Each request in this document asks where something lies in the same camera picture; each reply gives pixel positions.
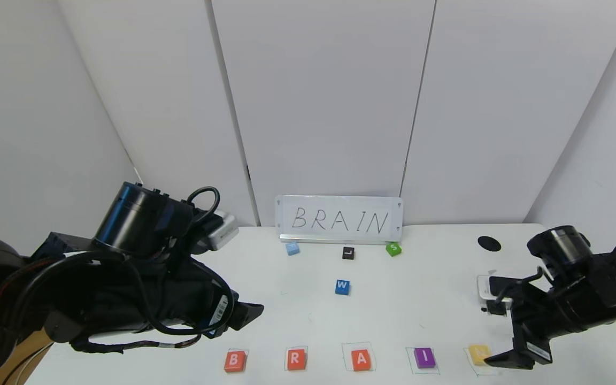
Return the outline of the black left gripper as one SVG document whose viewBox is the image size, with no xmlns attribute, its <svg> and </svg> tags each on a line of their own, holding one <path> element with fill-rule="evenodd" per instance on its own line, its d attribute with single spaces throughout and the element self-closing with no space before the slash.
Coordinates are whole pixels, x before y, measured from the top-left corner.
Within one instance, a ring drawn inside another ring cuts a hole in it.
<svg viewBox="0 0 616 385">
<path fill-rule="evenodd" d="M 192 257 L 167 261 L 167 334 L 208 334 L 215 338 L 229 320 L 240 331 L 264 312 L 264 305 L 235 302 L 220 275 Z"/>
</svg>

